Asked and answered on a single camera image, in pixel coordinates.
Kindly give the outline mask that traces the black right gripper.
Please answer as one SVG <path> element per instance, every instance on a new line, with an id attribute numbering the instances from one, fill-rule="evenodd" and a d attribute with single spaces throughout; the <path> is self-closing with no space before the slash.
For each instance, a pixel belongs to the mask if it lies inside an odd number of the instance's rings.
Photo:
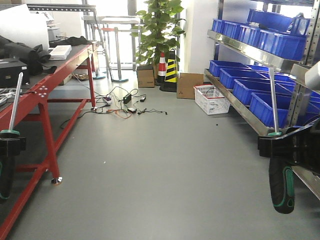
<path id="1" fill-rule="evenodd" d="M 290 127 L 281 136 L 259 136 L 259 155 L 279 158 L 320 174 L 320 123 L 311 122 L 302 127 Z"/>

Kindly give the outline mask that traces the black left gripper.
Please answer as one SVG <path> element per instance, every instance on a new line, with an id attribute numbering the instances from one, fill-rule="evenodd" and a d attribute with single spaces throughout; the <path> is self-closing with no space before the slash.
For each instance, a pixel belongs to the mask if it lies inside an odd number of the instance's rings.
<path id="1" fill-rule="evenodd" d="M 18 156 L 21 151 L 26 150 L 26 138 L 1 138 L 0 139 L 0 156 L 11 157 Z"/>

